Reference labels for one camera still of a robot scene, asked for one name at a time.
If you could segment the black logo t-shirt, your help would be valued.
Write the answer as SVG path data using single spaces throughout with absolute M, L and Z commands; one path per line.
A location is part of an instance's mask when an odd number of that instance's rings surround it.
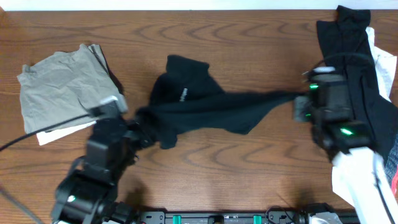
M 275 107 L 300 96 L 294 91 L 227 92 L 210 76 L 209 67 L 168 55 L 149 104 L 136 112 L 136 121 L 162 149 L 175 147 L 179 134 L 201 128 L 248 134 Z

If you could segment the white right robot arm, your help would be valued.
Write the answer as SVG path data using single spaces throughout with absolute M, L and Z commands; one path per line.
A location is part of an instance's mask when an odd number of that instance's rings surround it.
M 361 223 L 397 223 L 397 202 L 372 149 L 366 124 L 356 120 L 342 75 L 305 72 L 308 92 L 295 99 L 297 119 L 312 124 L 314 142 L 324 149 L 337 179 L 351 197 Z

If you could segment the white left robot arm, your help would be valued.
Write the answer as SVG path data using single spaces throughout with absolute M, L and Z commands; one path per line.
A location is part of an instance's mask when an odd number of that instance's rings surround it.
M 52 223 L 139 223 L 137 210 L 117 202 L 124 171 L 137 151 L 153 140 L 136 121 L 106 118 L 96 122 L 85 155 L 71 165 L 55 191 Z

